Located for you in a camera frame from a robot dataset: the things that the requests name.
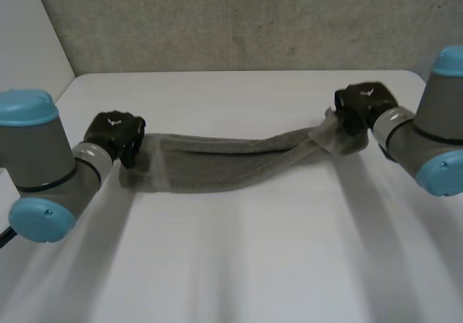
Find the gray towel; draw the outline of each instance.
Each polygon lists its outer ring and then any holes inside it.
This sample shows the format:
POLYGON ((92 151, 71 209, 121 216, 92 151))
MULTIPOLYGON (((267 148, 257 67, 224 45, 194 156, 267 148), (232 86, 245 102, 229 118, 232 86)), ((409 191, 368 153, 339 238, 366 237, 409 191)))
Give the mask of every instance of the gray towel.
POLYGON ((328 109, 317 127, 265 140, 147 134, 133 169, 121 166, 123 188, 155 193, 214 193, 260 182, 295 164, 361 151, 367 132, 347 135, 328 109))

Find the gray wall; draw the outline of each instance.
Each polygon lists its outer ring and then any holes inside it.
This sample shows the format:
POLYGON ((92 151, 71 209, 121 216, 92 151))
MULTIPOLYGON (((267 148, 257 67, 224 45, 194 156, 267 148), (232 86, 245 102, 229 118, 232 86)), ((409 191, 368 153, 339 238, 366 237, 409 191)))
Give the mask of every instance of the gray wall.
POLYGON ((405 69, 463 43, 463 0, 42 0, 76 75, 405 69))

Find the robotic arm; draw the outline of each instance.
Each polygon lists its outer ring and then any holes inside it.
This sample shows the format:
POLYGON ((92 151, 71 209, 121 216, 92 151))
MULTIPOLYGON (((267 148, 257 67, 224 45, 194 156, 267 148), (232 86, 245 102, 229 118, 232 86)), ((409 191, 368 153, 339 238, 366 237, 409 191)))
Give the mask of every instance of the robotic arm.
POLYGON ((380 83, 339 90, 335 105, 348 133, 371 129, 384 154, 427 192, 463 192, 463 46, 440 53, 416 114, 380 83))
MULTIPOLYGON (((40 90, 0 93, 0 167, 21 198, 9 212, 12 229, 36 242, 61 240, 75 225, 120 159, 133 167, 145 121, 100 113, 84 141, 69 147, 58 109, 40 90)), ((13 235, 7 230, 6 239, 13 235)))
MULTIPOLYGON (((371 129, 384 154, 434 196, 463 192, 463 46, 444 49, 416 114, 400 107, 380 83, 335 93, 336 114, 352 135, 371 129)), ((9 213, 12 229, 36 242, 61 240, 109 175, 113 162, 131 168, 145 121, 100 113, 84 141, 70 148, 58 109, 40 90, 0 93, 0 167, 20 193, 9 213)))

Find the light blue end cap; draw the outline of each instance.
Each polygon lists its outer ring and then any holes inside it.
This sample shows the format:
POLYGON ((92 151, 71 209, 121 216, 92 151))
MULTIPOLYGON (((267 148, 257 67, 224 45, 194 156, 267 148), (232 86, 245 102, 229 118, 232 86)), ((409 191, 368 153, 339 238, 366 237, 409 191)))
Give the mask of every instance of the light blue end cap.
POLYGON ((433 73, 444 77, 463 77, 463 46, 447 46, 434 61, 433 73))
POLYGON ((21 198, 9 211, 13 230, 35 242, 56 242, 74 227, 74 215, 62 205, 45 198, 21 198))
POLYGON ((58 109, 46 91, 20 89, 0 93, 0 126, 42 125, 58 116, 58 109))
POLYGON ((434 196, 453 196, 463 192, 463 150, 437 155, 418 171, 419 186, 434 196))

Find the white table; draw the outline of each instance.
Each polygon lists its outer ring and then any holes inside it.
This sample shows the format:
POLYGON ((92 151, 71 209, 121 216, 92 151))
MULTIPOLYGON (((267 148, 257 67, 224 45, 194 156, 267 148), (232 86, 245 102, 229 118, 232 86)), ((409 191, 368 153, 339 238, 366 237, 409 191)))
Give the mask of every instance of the white table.
MULTIPOLYGON (((148 132, 266 138, 366 80, 413 110, 425 86, 405 71, 99 74, 58 107, 72 145, 113 109, 148 132)), ((116 174, 62 242, 0 250, 0 322, 463 321, 462 198, 429 196, 374 141, 230 193, 131 194, 116 174)), ((0 196, 4 227, 6 172, 0 196)))

